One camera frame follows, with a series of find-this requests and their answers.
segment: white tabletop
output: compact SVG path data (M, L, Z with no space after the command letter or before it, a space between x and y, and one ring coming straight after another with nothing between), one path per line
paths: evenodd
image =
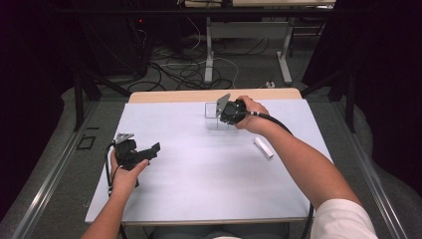
M296 137L330 158L305 100L259 102ZM206 119L204 109L205 102L125 106L116 133L133 132L138 150L160 142L161 151L139 176L122 222L181 225L307 218L310 203L279 157L267 159L253 144L255 134L215 128L215 119ZM87 222L94 221L106 201L103 171Z

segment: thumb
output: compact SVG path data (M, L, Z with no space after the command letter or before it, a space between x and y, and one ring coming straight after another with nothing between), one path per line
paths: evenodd
M149 160L144 159L140 163L138 163L132 170L134 170L137 174L140 174L144 169L146 169L149 165Z

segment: handheld controller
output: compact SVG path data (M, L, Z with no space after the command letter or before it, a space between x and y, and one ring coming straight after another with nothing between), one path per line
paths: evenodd
M151 148L143 151L136 151L135 149L136 142L134 139L127 139L115 145L115 159L121 168L130 171L144 159L152 160L157 157L157 152L160 151L160 145L158 142Z
M240 122L246 116L246 105L243 101L229 101L230 93L217 101L216 116L220 116L220 121L227 124Z

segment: controller cable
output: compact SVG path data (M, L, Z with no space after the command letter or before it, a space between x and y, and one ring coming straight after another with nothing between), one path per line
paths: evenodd
M108 197L111 195L112 192L112 180L114 179L115 173L120 168L120 165L114 170L114 173L112 177L109 175L109 166L108 166L108 152L111 149L112 146L115 146L115 142L111 142L106 148L105 148L105 173L106 173L106 182L108 184ZM124 231L123 225L120 223L119 227L119 233L123 239L127 239L126 232Z
M271 122L276 123L280 127L282 127L289 134L293 135L292 132L282 122L280 122L278 119L271 117L270 115L263 114L263 113L260 113L260 112L240 112L240 113L237 113L237 115L240 115L240 116L241 115L245 115L245 116L251 115L251 116L263 118L265 120L269 120ZM308 232L310 231L310 228L311 228L311 223L313 221L313 217L314 217L314 206L310 203L310 212L308 214L307 224L305 226L304 232L303 232L302 237L301 237L302 239L307 238Z

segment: black controller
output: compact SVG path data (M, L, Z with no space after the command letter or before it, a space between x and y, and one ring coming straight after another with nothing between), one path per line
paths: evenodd
M134 139L127 139L115 145L115 159L121 168L130 171L144 159L152 160L157 157L157 152L160 151L160 145L158 142L151 148L143 151L136 151L135 149L136 142Z
M229 101L220 115L220 121L227 124L235 124L246 116L246 112L246 105L243 101Z

